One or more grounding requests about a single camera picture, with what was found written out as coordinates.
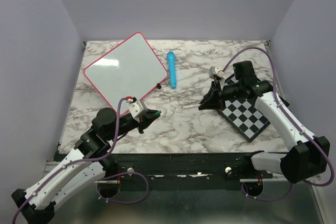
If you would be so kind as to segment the white green marker pen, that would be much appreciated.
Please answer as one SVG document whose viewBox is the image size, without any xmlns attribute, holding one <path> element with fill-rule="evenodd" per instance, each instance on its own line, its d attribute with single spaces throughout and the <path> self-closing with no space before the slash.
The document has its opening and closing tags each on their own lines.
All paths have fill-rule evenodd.
<svg viewBox="0 0 336 224">
<path fill-rule="evenodd" d="M 198 104 L 192 104 L 192 105 L 186 105 L 186 106 L 183 106 L 182 108 L 183 109 L 190 109 L 190 108 L 198 108 Z"/>
</svg>

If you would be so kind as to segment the pink framed whiteboard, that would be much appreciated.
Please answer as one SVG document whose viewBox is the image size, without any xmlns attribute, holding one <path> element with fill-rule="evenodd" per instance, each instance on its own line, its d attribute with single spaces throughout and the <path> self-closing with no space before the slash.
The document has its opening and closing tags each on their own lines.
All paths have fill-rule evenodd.
<svg viewBox="0 0 336 224">
<path fill-rule="evenodd" d="M 168 72 L 142 33 L 137 32 L 83 70 L 107 104 L 117 109 L 121 98 L 144 98 Z"/>
</svg>

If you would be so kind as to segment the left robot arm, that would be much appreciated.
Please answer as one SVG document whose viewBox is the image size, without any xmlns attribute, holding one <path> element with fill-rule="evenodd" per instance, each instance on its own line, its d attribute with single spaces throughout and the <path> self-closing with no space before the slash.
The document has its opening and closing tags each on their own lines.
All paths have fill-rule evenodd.
<svg viewBox="0 0 336 224">
<path fill-rule="evenodd" d="M 145 179 L 131 168 L 121 172 L 112 151 L 131 130 L 143 133 L 161 116 L 161 111 L 139 107 L 137 103 L 130 106 L 130 113 L 124 116 L 112 108 L 99 110 L 91 128 L 51 172 L 31 187 L 12 193 L 18 207 L 14 216 L 22 214 L 28 223 L 49 223 L 63 203 L 93 182 L 116 178 L 119 185 L 124 175 Z"/>
</svg>

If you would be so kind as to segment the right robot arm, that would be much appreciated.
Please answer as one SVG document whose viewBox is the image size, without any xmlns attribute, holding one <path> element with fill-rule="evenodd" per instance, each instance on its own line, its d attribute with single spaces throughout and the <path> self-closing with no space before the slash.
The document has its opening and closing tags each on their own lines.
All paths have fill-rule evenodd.
<svg viewBox="0 0 336 224">
<path fill-rule="evenodd" d="M 242 173 L 249 178 L 261 170 L 282 174 L 287 181 L 296 184 L 326 171 L 330 149 L 329 141 L 307 130 L 280 100 L 267 80 L 259 80 L 251 61 L 234 65 L 236 82 L 224 84 L 224 73 L 211 67 L 209 77 L 213 80 L 204 95 L 199 110 L 224 110 L 225 102 L 246 99 L 262 113 L 283 139 L 288 153 L 257 152 L 241 165 Z"/>
</svg>

